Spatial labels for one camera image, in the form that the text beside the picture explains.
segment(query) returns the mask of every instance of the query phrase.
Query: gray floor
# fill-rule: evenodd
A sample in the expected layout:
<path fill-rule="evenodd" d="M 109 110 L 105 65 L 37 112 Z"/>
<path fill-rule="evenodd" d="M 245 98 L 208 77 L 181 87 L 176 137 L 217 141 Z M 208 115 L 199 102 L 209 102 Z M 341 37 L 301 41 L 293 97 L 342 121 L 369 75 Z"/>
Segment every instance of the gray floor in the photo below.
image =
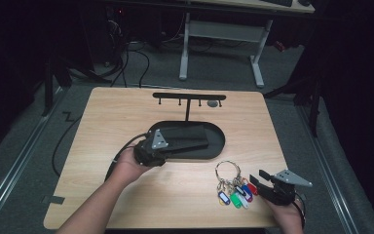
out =
<path fill-rule="evenodd" d="M 186 81 L 179 81 L 177 78 L 181 50 L 177 44 L 169 44 L 161 50 L 143 47 L 141 44 L 133 44 L 131 47 L 142 48 L 140 52 L 149 58 L 149 69 L 142 81 L 145 86 L 261 93 L 284 85 L 303 52 L 303 48 L 289 49 L 282 53 L 272 47 L 265 48 L 260 67 L 266 86 L 261 90 L 255 86 L 248 61 L 248 55 L 251 55 L 254 45 L 240 44 L 233 48 L 222 46 L 235 44 L 218 42 L 209 50 L 207 45 L 193 46 L 189 77 Z M 137 85 L 146 67 L 147 59 L 143 55 L 130 52 L 129 64 L 125 70 L 127 83 Z M 122 87 L 123 84 L 120 77 L 116 86 Z M 5 193 L 7 197 L 3 197 L 4 203 L 1 203 L 3 206 L 0 207 L 0 233 L 54 233 L 43 226 L 49 206 L 43 203 L 43 198 L 54 193 L 57 183 L 57 176 L 52 169 L 53 153 L 62 134 L 71 125 L 70 120 L 82 115 L 90 92 L 95 86 L 100 85 L 74 79 L 73 86 L 60 93 L 58 106 L 49 119 L 41 118 L 44 92 L 40 89 L 36 93 L 36 101 L 19 116 L 2 141 L 0 185 L 5 184 L 5 176 L 11 171 L 19 155 L 27 153 L 22 149 L 35 127 L 46 121 L 42 134 L 28 151 L 29 156 L 24 157 L 25 167 L 17 171 L 19 177 L 14 178 L 11 183 L 15 186 Z M 374 233 L 371 204 L 345 158 L 323 101 L 318 117 L 318 138 L 312 138 L 306 129 L 305 109 L 309 106 L 294 106 L 290 95 L 267 99 L 266 102 L 288 167 L 314 184 L 313 188 L 299 189 L 308 198 L 306 233 Z M 75 125 L 67 133 L 56 151 L 58 171 L 61 171 L 77 127 L 78 125 Z M 267 232 L 279 233 L 276 228 Z"/>

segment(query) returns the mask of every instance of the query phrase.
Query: black hook rack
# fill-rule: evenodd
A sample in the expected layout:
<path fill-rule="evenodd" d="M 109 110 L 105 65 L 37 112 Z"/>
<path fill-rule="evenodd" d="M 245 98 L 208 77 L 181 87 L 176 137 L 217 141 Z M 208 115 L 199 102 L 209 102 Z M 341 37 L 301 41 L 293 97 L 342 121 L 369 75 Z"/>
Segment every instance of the black hook rack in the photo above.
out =
<path fill-rule="evenodd" d="M 224 95 L 194 95 L 194 94 L 174 94 L 174 93 L 154 93 L 153 97 L 159 99 L 159 104 L 162 104 L 161 102 L 162 98 L 178 99 L 178 105 L 181 105 L 182 99 L 187 99 L 185 121 L 188 121 L 189 116 L 190 116 L 190 104 L 191 104 L 192 99 L 197 99 L 199 101 L 199 106 L 202 106 L 202 99 L 217 100 L 220 107 L 221 107 L 221 100 L 226 99 L 226 96 Z"/>

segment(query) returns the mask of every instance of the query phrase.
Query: light wood tabletop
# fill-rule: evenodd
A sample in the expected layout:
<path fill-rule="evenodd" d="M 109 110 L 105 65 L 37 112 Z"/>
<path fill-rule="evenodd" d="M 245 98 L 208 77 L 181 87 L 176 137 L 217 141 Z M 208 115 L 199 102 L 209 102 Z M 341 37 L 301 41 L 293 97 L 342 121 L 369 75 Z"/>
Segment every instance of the light wood tabletop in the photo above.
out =
<path fill-rule="evenodd" d="M 293 0 L 291 7 L 285 7 L 278 4 L 268 3 L 260 0 L 190 0 L 197 3 L 221 4 L 236 7 L 259 8 L 270 11 L 281 11 L 290 13 L 313 13 L 315 8 L 312 4 L 308 7 L 301 5 L 297 0 Z"/>
<path fill-rule="evenodd" d="M 184 120 L 186 101 L 152 97 L 155 92 L 225 95 L 222 107 L 199 106 L 191 101 L 191 121 L 218 126 L 226 137 L 223 151 L 210 160 L 168 160 L 125 189 L 108 228 L 226 228 L 276 226 L 260 197 L 249 208 L 221 206 L 216 187 L 216 165 L 230 160 L 242 176 L 258 171 L 274 174 L 286 169 L 278 137 L 265 100 L 256 92 L 95 88 L 74 138 L 54 196 L 63 203 L 50 204 L 44 225 L 58 229 L 103 183 L 111 160 L 131 138 L 157 122 Z M 219 167 L 219 175 L 232 179 L 236 169 Z"/>

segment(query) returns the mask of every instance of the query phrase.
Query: white desk leg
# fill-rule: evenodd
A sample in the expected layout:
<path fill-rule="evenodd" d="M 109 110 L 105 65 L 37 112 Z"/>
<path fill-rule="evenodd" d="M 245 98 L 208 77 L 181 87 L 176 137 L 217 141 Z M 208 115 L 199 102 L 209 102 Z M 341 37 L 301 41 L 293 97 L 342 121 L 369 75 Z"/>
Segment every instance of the white desk leg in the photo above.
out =
<path fill-rule="evenodd" d="M 264 28 L 262 32 L 262 36 L 259 42 L 259 48 L 257 49 L 257 53 L 255 56 L 250 57 L 251 67 L 253 68 L 254 79 L 256 80 L 256 86 L 258 88 L 264 88 L 263 77 L 262 77 L 262 73 L 260 72 L 260 67 L 259 67 L 259 60 L 260 60 L 260 56 L 262 55 L 263 48 L 266 44 L 267 37 L 269 36 L 272 23 L 273 21 L 271 19 L 267 21 L 266 27 Z"/>
<path fill-rule="evenodd" d="M 186 13 L 186 22 L 184 26 L 184 47 L 183 54 L 181 54 L 180 63 L 180 80 L 187 79 L 187 69 L 188 69 L 188 38 L 190 33 L 190 13 Z"/>

